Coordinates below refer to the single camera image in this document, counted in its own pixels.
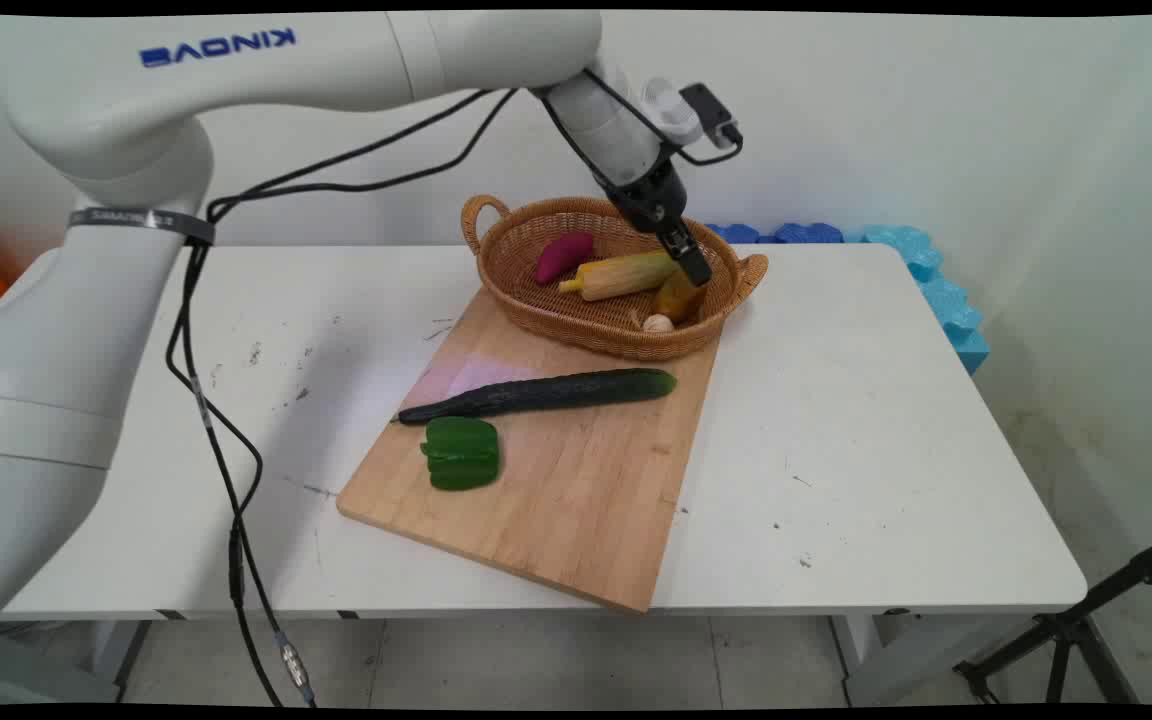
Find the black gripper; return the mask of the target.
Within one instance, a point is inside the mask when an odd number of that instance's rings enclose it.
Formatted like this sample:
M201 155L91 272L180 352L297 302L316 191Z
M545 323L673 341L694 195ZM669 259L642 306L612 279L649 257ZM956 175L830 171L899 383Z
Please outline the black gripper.
M672 160L658 160L643 177L627 184L604 183L604 194L635 232L658 234L670 259L695 288L712 278L707 256L684 219L685 187Z

